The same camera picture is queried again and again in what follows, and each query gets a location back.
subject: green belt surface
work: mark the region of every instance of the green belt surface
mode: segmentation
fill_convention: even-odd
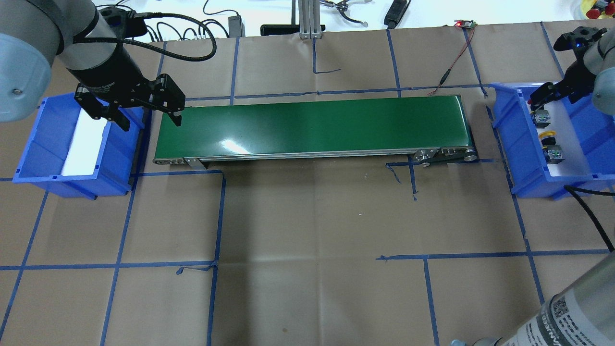
[[[154,162],[413,153],[472,147],[461,97],[186,108],[162,118]]]

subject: empty blue bin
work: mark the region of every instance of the empty blue bin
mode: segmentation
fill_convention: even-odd
[[[527,107],[530,94],[539,85],[491,86],[497,93],[493,127],[498,129],[506,153],[514,181],[512,193],[522,198],[560,199],[569,196],[564,185],[604,190],[615,184],[615,118],[599,112],[590,97],[584,97],[575,104],[563,99],[561,113],[567,114],[551,114],[552,118],[559,117],[559,121],[567,122],[569,127],[571,125],[570,132],[563,138],[559,134],[556,136],[558,144],[562,139],[571,148],[569,153],[572,157],[567,162],[571,173],[567,174],[563,169],[563,173],[556,175],[552,172],[554,168],[550,170],[549,166],[557,165],[547,165]]]
[[[61,197],[122,196],[128,184],[143,109],[120,109],[131,125],[124,132],[108,122],[102,132],[96,164],[89,175],[62,175],[81,106],[73,94],[47,97],[41,103],[13,183],[32,183]]]

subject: red wire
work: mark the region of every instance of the red wire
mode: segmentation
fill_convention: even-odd
[[[470,46],[470,42],[472,42],[472,38],[474,37],[474,29],[470,29],[470,35],[468,35],[466,43],[464,44],[463,48],[461,49],[461,52],[459,53],[459,55],[457,55],[457,57],[455,58],[455,61],[453,61],[453,63],[451,64],[451,66],[448,68],[449,70],[452,70],[453,67],[455,66],[455,64],[457,63],[457,61],[459,60],[459,58],[461,58],[461,56],[463,55],[463,53],[466,52],[467,48]],[[438,87],[435,88],[434,91],[430,92],[429,94],[427,94],[427,96],[431,96],[434,95],[440,88],[442,87],[442,84],[438,84]]]

